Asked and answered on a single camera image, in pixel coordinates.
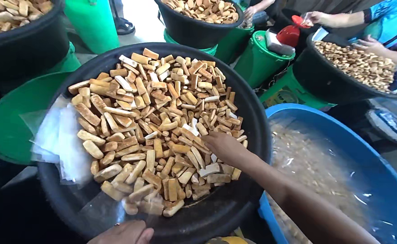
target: person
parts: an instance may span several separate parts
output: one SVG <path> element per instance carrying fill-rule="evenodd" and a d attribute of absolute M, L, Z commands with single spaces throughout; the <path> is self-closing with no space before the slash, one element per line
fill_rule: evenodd
<path fill-rule="evenodd" d="M 248 151 L 234 137 L 209 131 L 202 136 L 205 145 L 226 164 L 240 169 L 262 186 L 274 201 L 298 225 L 314 244 L 379 244 L 379 242 L 341 210 L 318 194 L 299 185 Z M 121 224 L 94 238 L 89 244 L 143 244 L 149 241 L 153 229 L 144 222 L 138 227 Z M 209 244 L 251 243 L 238 238 L 219 237 Z"/>
<path fill-rule="evenodd" d="M 352 14 L 309 12 L 306 20 L 332 28 L 369 24 L 349 41 L 357 49 L 390 58 L 397 65 L 397 0 L 385 0 Z"/>
<path fill-rule="evenodd" d="M 245 19 L 250 19 L 254 14 L 261 11 L 265 11 L 269 15 L 266 9 L 268 9 L 273 3 L 275 3 L 275 0 L 252 0 L 250 2 L 250 6 L 244 11 Z"/>
<path fill-rule="evenodd" d="M 281 0 L 234 0 L 233 2 L 249 6 L 244 11 L 244 19 L 254 24 L 263 24 L 275 15 L 278 2 Z"/>

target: plastic packaging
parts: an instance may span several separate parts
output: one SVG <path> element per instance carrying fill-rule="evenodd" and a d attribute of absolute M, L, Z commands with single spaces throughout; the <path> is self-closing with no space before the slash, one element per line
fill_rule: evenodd
<path fill-rule="evenodd" d="M 280 32 L 277 34 L 277 39 L 282 44 L 289 45 L 292 47 L 296 47 L 299 41 L 299 35 L 301 34 L 301 28 L 310 28 L 309 25 L 304 25 L 304 19 L 297 15 L 292 16 L 292 21 L 295 25 L 289 25 L 284 27 Z"/>
<path fill-rule="evenodd" d="M 380 212 L 370 207 L 374 199 L 371 188 L 374 186 L 366 184 L 352 159 L 320 132 L 295 118 L 272 119 L 270 126 L 273 167 L 335 205 L 381 243 L 396 242 L 392 223 L 382 220 Z M 310 243 L 296 224 L 267 196 L 287 241 L 291 244 Z"/>
<path fill-rule="evenodd" d="M 276 37 L 276 34 L 270 32 L 270 30 L 266 31 L 266 46 L 269 51 L 279 55 L 291 56 L 295 52 L 294 47 L 280 43 Z"/>
<path fill-rule="evenodd" d="M 60 96 L 45 113 L 27 113 L 21 116 L 30 130 L 35 133 L 32 160 L 58 164 L 63 184 L 78 184 L 80 187 L 93 179 L 90 172 L 91 157 L 77 137 L 81 130 L 77 123 L 77 112 L 70 99 Z M 44 118 L 40 127 L 33 121 Z"/>

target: bucket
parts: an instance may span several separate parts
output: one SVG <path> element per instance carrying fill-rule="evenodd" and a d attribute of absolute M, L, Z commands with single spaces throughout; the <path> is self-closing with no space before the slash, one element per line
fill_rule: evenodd
<path fill-rule="evenodd" d="M 374 97 L 397 99 L 397 94 L 381 92 L 364 85 L 335 67 L 317 50 L 312 37 L 313 34 L 307 37 L 307 47 L 293 63 L 293 74 L 309 93 L 328 103 L 339 105 Z M 340 39 L 334 34 L 328 34 L 323 41 L 340 45 Z"/>
<path fill-rule="evenodd" d="M 22 116 L 34 116 L 33 129 L 42 123 L 46 108 L 70 72 L 43 75 L 30 80 L 0 99 L 0 159 L 31 165 L 34 135 Z"/>
<path fill-rule="evenodd" d="M 395 237 L 389 236 L 389 243 L 397 243 L 397 172 L 381 157 L 367 142 L 355 132 L 343 125 L 331 116 L 316 109 L 299 104 L 278 104 L 266 109 L 268 120 L 279 118 L 294 118 L 295 121 L 304 123 L 307 128 L 322 133 L 343 153 L 357 163 L 357 172 L 351 176 L 352 180 L 372 186 L 368 193 L 374 197 L 368 205 L 379 211 L 381 220 L 386 225 L 391 223 Z M 287 244 L 281 227 L 272 213 L 265 194 L 260 200 L 260 216 L 266 221 L 277 244 Z M 379 230 L 370 229 L 373 236 L 377 236 Z"/>
<path fill-rule="evenodd" d="M 65 14 L 92 52 L 120 46 L 108 0 L 66 0 Z"/>
<path fill-rule="evenodd" d="M 58 62 L 54 67 L 50 69 L 39 70 L 35 75 L 32 75 L 31 77 L 23 77 L 21 79 L 0 82 L 0 92 L 2 94 L 6 94 L 13 91 L 14 89 L 17 89 L 24 83 L 36 79 L 39 76 L 48 75 L 56 72 L 72 72 L 78 69 L 80 66 L 80 61 L 75 55 L 75 47 L 71 42 L 69 42 L 69 51 L 63 57 L 63 59 Z"/>
<path fill-rule="evenodd" d="M 192 59 L 215 61 L 216 66 L 226 76 L 226 85 L 236 92 L 235 103 L 239 108 L 237 115 L 248 118 L 244 119 L 242 127 L 248 135 L 249 149 L 264 161 L 269 161 L 270 132 L 266 126 L 264 109 L 255 93 L 233 69 L 217 58 L 192 47 L 149 42 L 128 45 L 101 54 L 83 64 L 63 82 L 59 90 L 51 96 L 51 105 L 59 95 L 72 97 L 67 91 L 68 86 L 94 78 L 100 72 L 109 72 L 119 63 L 121 54 L 129 57 L 132 53 L 142 53 L 144 48 L 158 53 L 160 57 L 172 54 L 174 57 L 188 56 Z M 38 170 L 42 187 L 54 211 L 72 230 L 86 239 L 95 237 L 118 221 L 148 220 L 147 214 L 131 216 L 117 210 L 113 214 L 105 213 L 102 220 L 93 218 L 90 214 L 83 214 L 82 207 L 100 193 L 100 185 L 97 182 L 92 181 L 84 188 L 77 189 L 76 185 L 61 184 L 59 171 L 54 164 L 39 162 Z M 215 194 L 183 208 L 174 216 L 153 221 L 151 227 L 155 233 L 152 242 L 201 244 L 215 236 L 228 235 L 239 226 L 245 216 L 255 211 L 262 193 L 263 189 L 258 184 L 246 174 L 241 174 L 238 181 L 216 189 Z"/>
<path fill-rule="evenodd" d="M 180 14 L 168 7 L 161 0 L 155 0 L 164 19 L 167 33 L 179 44 L 197 49 L 216 46 L 231 30 L 244 20 L 244 13 L 237 4 L 236 13 L 239 19 L 231 24 L 211 24 Z"/>
<path fill-rule="evenodd" d="M 69 39 L 61 19 L 65 3 L 52 3 L 51 11 L 39 19 L 0 33 L 0 82 L 29 80 L 66 56 Z"/>
<path fill-rule="evenodd" d="M 287 65 L 295 57 L 281 56 L 266 48 L 266 31 L 254 32 L 248 47 L 234 66 L 234 70 L 242 76 L 251 88 L 259 87 L 264 80 L 273 75 L 282 66 Z"/>
<path fill-rule="evenodd" d="M 298 103 L 326 112 L 336 106 L 336 104 L 327 103 L 306 91 L 293 75 L 292 66 L 289 66 L 287 73 L 263 93 L 259 99 L 265 108 L 280 103 Z"/>
<path fill-rule="evenodd" d="M 248 45 L 248 39 L 254 32 L 254 24 L 251 28 L 234 28 L 219 43 L 215 57 L 226 64 L 231 64 Z"/>
<path fill-rule="evenodd" d="M 171 36 L 169 36 L 169 34 L 167 33 L 167 29 L 164 30 L 164 39 L 165 39 L 165 42 L 167 42 L 167 43 L 178 44 L 175 40 L 173 40 L 173 38 L 171 38 Z M 199 49 L 199 50 L 202 52 L 205 52 L 209 55 L 215 56 L 215 53 L 217 52 L 217 47 L 218 47 L 218 44 L 211 48 Z"/>

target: green bucket lid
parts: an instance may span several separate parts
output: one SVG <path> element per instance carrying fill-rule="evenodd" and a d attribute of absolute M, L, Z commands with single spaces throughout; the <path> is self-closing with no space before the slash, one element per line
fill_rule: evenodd
<path fill-rule="evenodd" d="M 280 60 L 291 60 L 295 57 L 295 53 L 293 53 L 291 56 L 288 56 L 288 55 L 278 55 L 274 52 L 269 51 L 267 48 L 267 45 L 266 45 L 266 31 L 265 30 L 258 30 L 256 32 L 254 32 L 253 36 L 251 37 L 251 40 L 253 41 L 253 44 L 256 47 L 258 47 L 262 53 L 268 54 L 268 55 L 278 58 Z"/>
<path fill-rule="evenodd" d="M 55 92 L 69 74 L 58 72 L 34 78 L 0 99 L 0 159 L 31 164 L 33 143 L 29 140 L 34 136 L 23 116 L 35 115 L 30 126 L 37 129 Z"/>
<path fill-rule="evenodd" d="M 164 39 L 167 43 L 179 44 L 178 42 L 173 40 L 173 38 L 171 36 L 169 36 L 169 34 L 167 33 L 167 29 L 164 30 Z M 217 51 L 217 47 L 218 47 L 218 44 L 215 45 L 214 47 L 210 47 L 210 48 L 206 48 L 206 49 L 199 49 L 199 50 L 202 52 L 209 53 L 209 54 L 213 55 Z"/>

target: blue plastic basin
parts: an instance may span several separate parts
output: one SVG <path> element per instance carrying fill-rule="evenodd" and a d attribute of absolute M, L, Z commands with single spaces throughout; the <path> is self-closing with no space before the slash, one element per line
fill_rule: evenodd
<path fill-rule="evenodd" d="M 324 134 L 351 157 L 358 164 L 364 182 L 370 186 L 369 192 L 375 197 L 369 206 L 380 212 L 383 221 L 393 224 L 392 234 L 396 236 L 397 243 L 397 172 L 379 153 L 347 126 L 314 108 L 292 103 L 278 104 L 267 108 L 266 115 L 269 119 L 296 118 L 308 128 Z M 287 244 L 264 193 L 260 199 L 259 214 L 265 219 L 276 242 Z"/>

